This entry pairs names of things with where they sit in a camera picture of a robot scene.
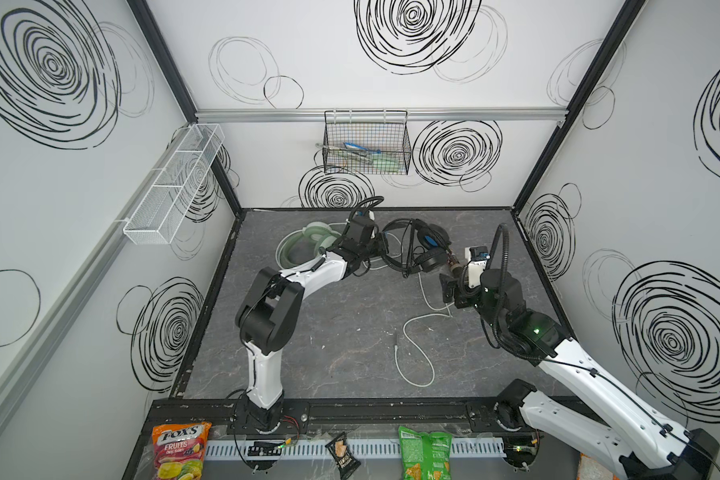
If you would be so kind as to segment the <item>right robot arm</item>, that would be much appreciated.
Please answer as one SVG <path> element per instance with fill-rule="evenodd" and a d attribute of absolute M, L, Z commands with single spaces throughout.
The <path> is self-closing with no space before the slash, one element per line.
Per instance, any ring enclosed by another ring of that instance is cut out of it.
<path fill-rule="evenodd" d="M 569 331 L 528 308 L 522 286 L 508 272 L 509 232 L 500 224 L 491 246 L 470 248 L 460 261 L 446 234 L 434 238 L 449 274 L 445 299 L 473 308 L 489 345 L 540 368 L 588 406 L 590 418 L 513 380 L 494 405 L 506 431 L 543 431 L 597 461 L 618 479 L 709 479 L 719 467 L 719 443 L 705 430 L 688 430 L 610 375 Z"/>

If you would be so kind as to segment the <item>mint green headphones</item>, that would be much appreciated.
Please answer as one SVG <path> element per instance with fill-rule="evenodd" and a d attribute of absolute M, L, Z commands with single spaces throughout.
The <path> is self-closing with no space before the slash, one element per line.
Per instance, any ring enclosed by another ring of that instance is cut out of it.
<path fill-rule="evenodd" d="M 297 262 L 292 258 L 292 250 L 294 248 L 297 250 L 303 250 L 304 252 L 309 250 L 313 257 L 318 256 L 322 249 L 327 249 L 338 241 L 340 237 L 340 232 L 337 229 L 338 226 L 338 222 L 326 223 L 322 221 L 313 221 L 297 230 L 291 231 L 279 241 L 277 247 L 275 248 L 275 260 L 277 266 L 284 267 L 285 269 L 293 269 L 297 266 Z M 418 273 L 416 278 L 419 284 L 421 298 L 429 312 L 405 320 L 400 329 L 395 331 L 395 334 L 400 333 L 410 346 L 421 355 L 429 367 L 429 380 L 425 383 L 414 382 L 403 372 L 403 369 L 400 366 L 400 345 L 397 337 L 393 340 L 393 359 L 397 373 L 408 385 L 419 389 L 426 389 L 431 387 L 437 379 L 436 369 L 433 361 L 427 355 L 426 351 L 415 341 L 414 338 L 411 337 L 408 332 L 408 327 L 414 322 L 425 319 L 435 317 L 452 318 L 451 307 L 453 306 L 453 303 L 445 302 L 441 307 L 435 307 L 427 296 L 422 274 Z"/>

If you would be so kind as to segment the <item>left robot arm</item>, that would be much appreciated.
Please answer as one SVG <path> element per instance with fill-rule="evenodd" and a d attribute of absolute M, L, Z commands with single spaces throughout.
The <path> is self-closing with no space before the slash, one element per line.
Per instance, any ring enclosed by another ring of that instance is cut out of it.
<path fill-rule="evenodd" d="M 372 196 L 350 211 L 334 243 L 292 268 L 264 268 L 255 276 L 235 323 L 248 353 L 246 409 L 264 432 L 277 428 L 283 412 L 282 350 L 292 338 L 302 302 L 318 290 L 344 280 L 378 254 L 378 225 L 371 211 L 384 201 Z"/>

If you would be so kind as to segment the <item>black blue headphones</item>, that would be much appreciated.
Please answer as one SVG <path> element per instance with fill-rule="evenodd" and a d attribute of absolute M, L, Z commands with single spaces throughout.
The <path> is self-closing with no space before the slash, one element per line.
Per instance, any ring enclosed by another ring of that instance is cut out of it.
<path fill-rule="evenodd" d="M 389 238 L 397 230 L 399 256 L 393 257 Z M 445 266 L 452 259 L 450 245 L 450 237 L 442 227 L 419 218 L 399 218 L 381 230 L 379 254 L 389 268 L 408 277 Z"/>

